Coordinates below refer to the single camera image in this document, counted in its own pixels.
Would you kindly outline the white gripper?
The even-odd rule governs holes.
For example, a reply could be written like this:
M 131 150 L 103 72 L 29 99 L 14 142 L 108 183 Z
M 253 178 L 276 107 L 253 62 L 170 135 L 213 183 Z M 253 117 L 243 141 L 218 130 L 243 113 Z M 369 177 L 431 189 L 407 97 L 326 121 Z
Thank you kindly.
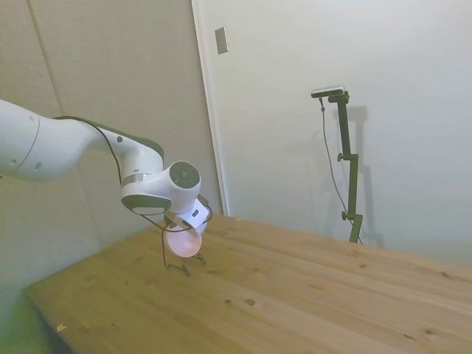
M 189 232 L 195 237 L 201 236 L 207 227 L 209 219 L 208 206 L 206 200 L 198 198 L 189 212 L 180 215 L 181 224 L 189 229 Z

